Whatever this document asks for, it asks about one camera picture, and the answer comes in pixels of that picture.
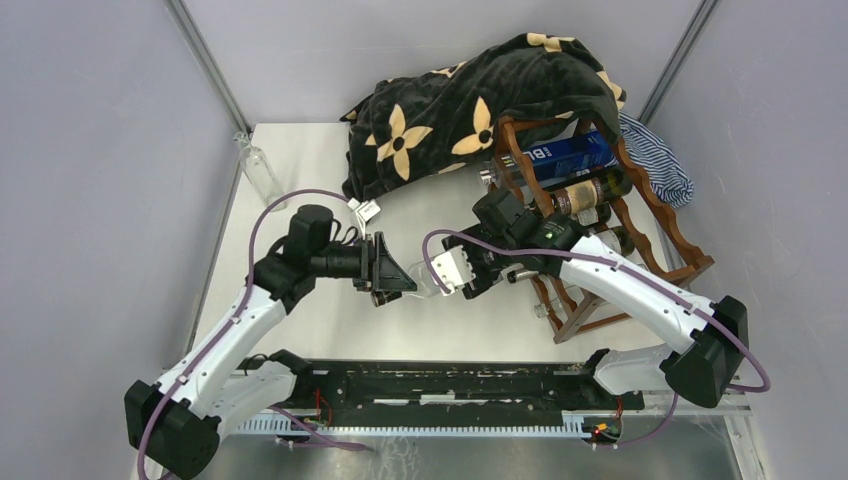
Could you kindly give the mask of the clear bottle black cap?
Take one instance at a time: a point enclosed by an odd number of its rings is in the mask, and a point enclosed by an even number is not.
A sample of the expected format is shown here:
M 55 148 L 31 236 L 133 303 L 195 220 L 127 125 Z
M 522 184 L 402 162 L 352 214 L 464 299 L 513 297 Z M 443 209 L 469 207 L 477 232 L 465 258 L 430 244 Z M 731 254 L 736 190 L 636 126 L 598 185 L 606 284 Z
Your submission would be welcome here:
M 404 296 L 412 296 L 414 298 L 419 299 L 427 299 L 436 296 L 443 296 L 439 288 L 441 288 L 435 277 L 432 275 L 430 269 L 434 270 L 434 267 L 431 263 L 421 261 L 411 265 L 408 269 L 406 269 L 406 274 L 410 276 L 413 280 L 417 282 L 418 291 L 417 292 L 408 292 L 408 293 L 386 293 L 380 291 L 374 291 L 370 293 L 372 303 L 375 307 L 381 307 L 388 303 L 391 303 L 396 300 L 400 300 Z

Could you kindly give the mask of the green wine bottle back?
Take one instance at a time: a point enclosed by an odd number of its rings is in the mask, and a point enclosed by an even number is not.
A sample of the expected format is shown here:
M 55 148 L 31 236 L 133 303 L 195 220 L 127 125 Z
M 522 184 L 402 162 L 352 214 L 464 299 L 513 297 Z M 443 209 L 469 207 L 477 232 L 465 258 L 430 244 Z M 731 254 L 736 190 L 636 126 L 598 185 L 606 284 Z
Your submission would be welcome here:
M 632 188 L 630 177 L 618 166 L 613 166 L 567 178 L 543 190 L 556 211 L 571 215 L 624 197 Z

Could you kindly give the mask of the dark wine bottle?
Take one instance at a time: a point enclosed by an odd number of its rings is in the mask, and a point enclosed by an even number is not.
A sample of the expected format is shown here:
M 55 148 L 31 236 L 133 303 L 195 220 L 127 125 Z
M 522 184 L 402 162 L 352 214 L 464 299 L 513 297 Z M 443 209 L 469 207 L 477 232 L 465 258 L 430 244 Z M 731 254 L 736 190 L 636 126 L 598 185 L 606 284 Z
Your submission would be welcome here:
M 603 227 L 601 230 L 594 231 L 593 234 L 597 236 L 607 248 L 610 248 L 612 251 L 623 255 L 624 257 L 632 255 L 635 251 L 635 243 L 631 238 L 631 235 L 621 226 Z M 519 268 L 509 271 L 505 274 L 504 278 L 509 283 L 515 284 L 519 281 L 533 278 L 535 276 L 538 276 L 537 271 Z
M 571 218 L 587 229 L 594 229 L 612 218 L 612 209 L 608 203 L 602 203 L 572 214 Z

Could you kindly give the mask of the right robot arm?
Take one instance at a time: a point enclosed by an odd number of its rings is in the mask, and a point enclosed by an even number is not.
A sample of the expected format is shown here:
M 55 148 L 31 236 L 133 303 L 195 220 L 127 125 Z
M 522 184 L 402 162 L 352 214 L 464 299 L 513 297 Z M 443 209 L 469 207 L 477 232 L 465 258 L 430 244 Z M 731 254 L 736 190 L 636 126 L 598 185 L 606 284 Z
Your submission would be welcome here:
M 487 193 L 472 208 L 478 219 L 461 232 L 441 232 L 444 253 L 430 277 L 445 292 L 478 284 L 489 289 L 507 267 L 520 265 L 576 286 L 649 328 L 661 344 L 600 350 L 577 382 L 580 400 L 602 408 L 617 395 L 667 387 L 690 403 L 716 407 L 751 358 L 748 311 L 727 295 L 712 301 L 638 266 L 562 213 L 527 208 L 510 191 Z

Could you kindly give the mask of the dark wine bottle front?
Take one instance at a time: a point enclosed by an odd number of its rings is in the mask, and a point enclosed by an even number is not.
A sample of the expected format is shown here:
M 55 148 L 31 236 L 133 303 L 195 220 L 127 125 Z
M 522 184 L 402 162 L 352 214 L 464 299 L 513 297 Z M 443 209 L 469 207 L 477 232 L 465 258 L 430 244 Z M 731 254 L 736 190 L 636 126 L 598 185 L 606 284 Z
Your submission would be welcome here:
M 610 248 L 612 251 L 623 255 L 624 257 L 632 255 L 635 251 L 635 243 L 631 238 L 631 235 L 621 226 L 603 227 L 601 230 L 594 231 L 593 234 L 597 236 L 607 248 Z M 505 274 L 504 278 L 509 283 L 515 284 L 519 281 L 533 278 L 535 276 L 538 276 L 537 271 L 519 268 L 509 271 Z

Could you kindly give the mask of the tall clear glass bottle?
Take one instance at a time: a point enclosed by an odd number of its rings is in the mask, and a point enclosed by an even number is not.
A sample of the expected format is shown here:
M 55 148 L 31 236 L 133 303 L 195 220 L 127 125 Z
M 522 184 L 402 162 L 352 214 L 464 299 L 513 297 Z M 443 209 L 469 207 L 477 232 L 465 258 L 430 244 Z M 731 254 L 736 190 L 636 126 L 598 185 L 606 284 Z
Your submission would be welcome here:
M 278 203 L 278 200 L 284 195 L 284 189 L 265 152 L 255 146 L 244 131 L 237 132 L 233 141 L 239 149 L 238 162 L 241 170 L 262 204 L 265 207 L 272 206 L 272 212 L 283 210 L 286 202 Z

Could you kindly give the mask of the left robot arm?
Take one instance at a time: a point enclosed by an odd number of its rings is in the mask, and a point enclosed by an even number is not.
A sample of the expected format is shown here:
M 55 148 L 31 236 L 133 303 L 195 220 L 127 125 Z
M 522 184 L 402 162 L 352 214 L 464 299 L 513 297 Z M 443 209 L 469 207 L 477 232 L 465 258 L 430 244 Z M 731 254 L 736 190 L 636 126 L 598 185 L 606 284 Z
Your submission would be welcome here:
M 317 279 L 349 279 L 375 300 L 416 291 L 382 233 L 344 245 L 331 238 L 333 222 L 324 206 L 299 207 L 287 234 L 252 263 L 244 288 L 213 331 L 158 380 L 137 380 L 128 388 L 125 418 L 139 470 L 152 460 L 167 478 L 193 479 L 237 426 L 281 401 L 297 408 L 312 399 L 313 379 L 281 360 L 268 360 L 238 381 L 229 378 Z

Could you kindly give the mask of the blue liquid square bottle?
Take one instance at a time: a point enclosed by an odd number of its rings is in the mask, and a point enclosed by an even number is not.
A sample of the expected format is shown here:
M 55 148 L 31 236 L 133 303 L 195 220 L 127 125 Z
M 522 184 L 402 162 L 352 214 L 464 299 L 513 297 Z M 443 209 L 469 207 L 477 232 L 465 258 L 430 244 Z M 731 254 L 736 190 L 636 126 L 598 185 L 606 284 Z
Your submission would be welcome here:
M 598 131 L 571 138 L 541 143 L 522 152 L 531 160 L 536 180 L 543 184 L 553 180 L 565 180 L 583 175 L 597 167 L 604 168 L 614 163 L 612 149 Z M 524 177 L 511 154 L 501 156 L 506 175 L 518 186 L 526 184 Z M 492 160 L 490 167 L 498 168 Z

